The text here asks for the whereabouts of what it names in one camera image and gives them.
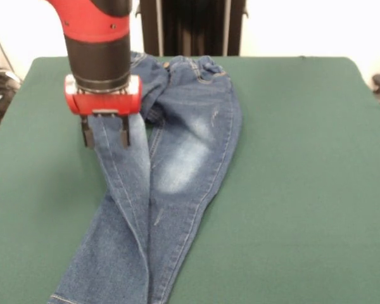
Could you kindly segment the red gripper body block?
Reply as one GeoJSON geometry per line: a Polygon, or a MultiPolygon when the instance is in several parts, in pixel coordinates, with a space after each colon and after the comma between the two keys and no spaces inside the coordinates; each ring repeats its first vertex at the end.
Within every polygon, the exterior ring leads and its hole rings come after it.
{"type": "Polygon", "coordinates": [[[131,75],[128,86],[123,90],[106,93],[82,92],[73,75],[65,77],[66,103],[75,115],[127,116],[140,112],[142,81],[131,75]]]}

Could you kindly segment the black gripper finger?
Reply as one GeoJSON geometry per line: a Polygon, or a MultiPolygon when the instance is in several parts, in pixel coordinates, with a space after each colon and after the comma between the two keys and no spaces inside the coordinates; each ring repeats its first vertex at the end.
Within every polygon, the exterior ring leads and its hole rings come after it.
{"type": "Polygon", "coordinates": [[[122,116],[120,119],[122,121],[122,128],[120,130],[122,146],[128,148],[130,146],[129,116],[122,116]]]}
{"type": "Polygon", "coordinates": [[[89,126],[88,117],[85,115],[81,115],[80,122],[81,122],[82,135],[84,138],[85,147],[94,148],[95,146],[94,135],[92,133],[92,129],[89,126]]]}

